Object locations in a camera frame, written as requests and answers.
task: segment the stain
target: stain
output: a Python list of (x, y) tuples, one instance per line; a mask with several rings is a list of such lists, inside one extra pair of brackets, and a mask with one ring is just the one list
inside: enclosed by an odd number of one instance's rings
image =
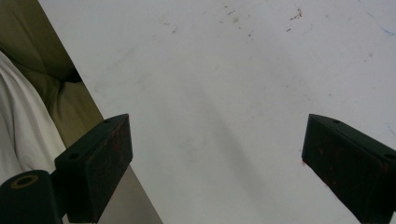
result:
[(290, 18), (290, 20), (296, 20), (296, 19), (300, 19), (303, 16), (303, 12), (301, 11), (300, 8), (297, 9), (298, 14), (295, 17)]
[(391, 32), (390, 30), (385, 29), (385, 27), (383, 27), (381, 24), (379, 24), (378, 20), (373, 16), (373, 14), (371, 14), (369, 12), (369, 10), (367, 9), (366, 5), (363, 4), (363, 2), (361, 0), (358, 0), (359, 3), (361, 4), (361, 6), (363, 7), (364, 11), (366, 12), (366, 14), (371, 17), (371, 19), (373, 19), (373, 21), (375, 22), (376, 26), (381, 29), (385, 34), (387, 34), (388, 36), (394, 36), (396, 35), (395, 32)]

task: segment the white sheet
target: white sheet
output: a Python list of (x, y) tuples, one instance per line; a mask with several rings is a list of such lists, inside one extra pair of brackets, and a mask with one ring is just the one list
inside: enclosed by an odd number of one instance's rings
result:
[(35, 88), (0, 52), (0, 183), (29, 170), (53, 172), (64, 143)]

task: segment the round hole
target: round hole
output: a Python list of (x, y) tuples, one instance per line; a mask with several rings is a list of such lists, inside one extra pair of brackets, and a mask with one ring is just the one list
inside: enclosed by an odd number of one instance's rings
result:
[(72, 154), (70, 154), (69, 159), (70, 159), (70, 160), (75, 160), (75, 159), (77, 159), (78, 157), (79, 157), (79, 154), (78, 154), (78, 153), (72, 153)]
[(391, 160), (396, 160), (396, 156), (392, 154), (385, 154), (385, 157)]
[(37, 179), (37, 175), (25, 175), (12, 182), (11, 187), (13, 189), (23, 189), (35, 183)]

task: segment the wrinkled fabric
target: wrinkled fabric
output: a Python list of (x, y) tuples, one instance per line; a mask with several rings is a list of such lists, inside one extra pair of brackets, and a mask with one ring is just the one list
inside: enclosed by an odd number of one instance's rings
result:
[(30, 170), (51, 173), (64, 150), (35, 88), (0, 52), (0, 182)]

